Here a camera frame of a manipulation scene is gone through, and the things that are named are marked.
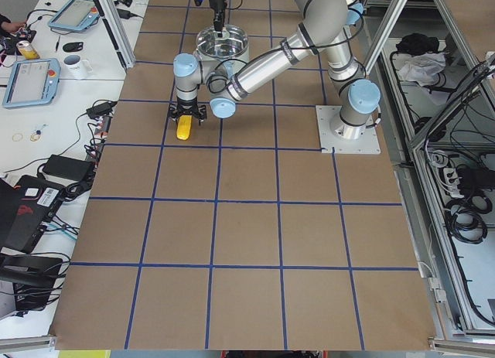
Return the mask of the person's hand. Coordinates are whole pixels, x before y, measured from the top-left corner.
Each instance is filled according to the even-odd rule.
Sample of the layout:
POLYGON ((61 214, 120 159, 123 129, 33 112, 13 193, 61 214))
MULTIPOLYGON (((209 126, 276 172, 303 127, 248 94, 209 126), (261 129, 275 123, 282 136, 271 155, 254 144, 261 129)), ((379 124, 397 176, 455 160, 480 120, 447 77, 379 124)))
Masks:
POLYGON ((25 22, 1 22, 1 35, 8 36, 13 33, 17 33, 21 28, 25 27, 25 22))

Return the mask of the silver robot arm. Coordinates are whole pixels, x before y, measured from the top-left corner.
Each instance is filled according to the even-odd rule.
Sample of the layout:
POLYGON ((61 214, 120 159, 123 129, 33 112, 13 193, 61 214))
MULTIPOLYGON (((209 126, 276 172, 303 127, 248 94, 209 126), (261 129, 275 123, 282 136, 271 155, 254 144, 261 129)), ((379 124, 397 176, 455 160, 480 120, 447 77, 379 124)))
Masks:
MULTIPOLYGON (((196 7, 202 5, 204 0, 194 0, 196 7)), ((224 37, 227 0, 208 0, 209 7, 213 9, 213 29, 218 38, 224 37)))
POLYGON ((217 118, 228 118, 237 103, 258 88, 303 61, 307 56, 324 53, 328 75, 338 91, 342 106, 333 116, 331 132, 344 140, 357 140, 370 128, 369 120, 377 109, 381 93, 366 78, 365 70, 351 53, 350 37, 345 28, 362 18, 360 0, 294 0, 302 14, 296 31, 266 53, 234 66, 236 53, 214 56, 180 53, 173 60, 176 103, 168 116, 175 122, 186 116, 198 121, 207 119, 205 106, 197 100, 204 85, 210 94, 210 108, 217 118))

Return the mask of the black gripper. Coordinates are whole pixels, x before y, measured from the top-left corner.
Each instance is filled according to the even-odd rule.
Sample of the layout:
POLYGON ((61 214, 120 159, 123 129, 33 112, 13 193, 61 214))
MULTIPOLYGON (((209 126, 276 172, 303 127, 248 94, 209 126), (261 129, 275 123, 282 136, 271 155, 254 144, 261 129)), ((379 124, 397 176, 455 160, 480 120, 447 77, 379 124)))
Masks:
POLYGON ((174 122, 178 122, 182 116, 193 116, 198 120, 198 125, 201 126, 207 119, 207 107, 205 104, 200 104, 196 101, 177 101, 177 105, 170 104, 168 117, 174 122))
POLYGON ((225 28, 225 11, 227 9, 227 0, 209 0, 210 8, 213 9, 213 27, 219 38, 224 37, 225 28))

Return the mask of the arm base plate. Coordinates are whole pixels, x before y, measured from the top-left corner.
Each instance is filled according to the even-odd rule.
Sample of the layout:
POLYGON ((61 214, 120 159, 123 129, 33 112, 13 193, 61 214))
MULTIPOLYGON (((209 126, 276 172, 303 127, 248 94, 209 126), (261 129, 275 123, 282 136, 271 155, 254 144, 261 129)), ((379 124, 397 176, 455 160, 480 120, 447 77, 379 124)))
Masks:
POLYGON ((379 155, 379 145, 371 114, 361 126, 350 126, 340 118, 341 106, 316 106, 316 120, 322 153, 343 155, 379 155))

